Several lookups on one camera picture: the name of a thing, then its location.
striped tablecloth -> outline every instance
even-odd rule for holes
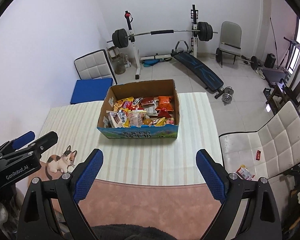
[[[40,136],[55,131],[58,143],[41,158],[62,155],[67,147],[77,150],[75,164],[83,162],[94,148],[104,154],[97,179],[152,186],[205,183],[196,162],[205,148],[222,163],[220,143],[206,93],[178,94],[180,124],[177,139],[108,139],[96,129],[103,101],[52,108]]]

blue cushion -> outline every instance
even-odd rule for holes
[[[70,104],[105,100],[112,82],[112,78],[77,80]]]

pink leather mat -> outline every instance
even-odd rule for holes
[[[48,180],[44,167],[29,177]],[[59,178],[60,172],[53,174]],[[52,200],[61,212],[57,200]],[[200,239],[218,212],[206,184],[188,186],[139,186],[96,179],[79,206],[90,226],[135,224],[155,227],[177,239]]]

black barbell on floor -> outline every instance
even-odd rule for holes
[[[107,43],[113,42],[114,46],[121,49],[121,48],[128,47],[129,39],[136,36],[147,35],[147,34],[155,35],[155,34],[175,33],[175,32],[197,32],[198,39],[200,41],[210,41],[213,38],[213,34],[217,33],[213,31],[212,26],[207,22],[198,22],[197,26],[198,26],[197,30],[161,30],[161,31],[152,31],[148,33],[139,33],[133,35],[128,35],[125,29],[120,29],[120,30],[116,30],[112,34],[112,41],[107,41]]]
[[[216,61],[218,63],[221,62],[222,51],[219,48],[217,48],[217,51],[214,55],[216,55]],[[250,62],[250,66],[253,70],[256,70],[258,67],[262,67],[261,60],[259,60],[256,56],[252,56],[250,60],[247,59],[246,57],[241,57],[241,58],[237,58],[237,59]]]

cat tail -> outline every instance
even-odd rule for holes
[[[47,163],[46,163],[46,175],[48,177],[49,180],[52,180],[52,176],[48,173],[48,165],[49,163],[52,161],[53,159],[51,157],[49,157]]]

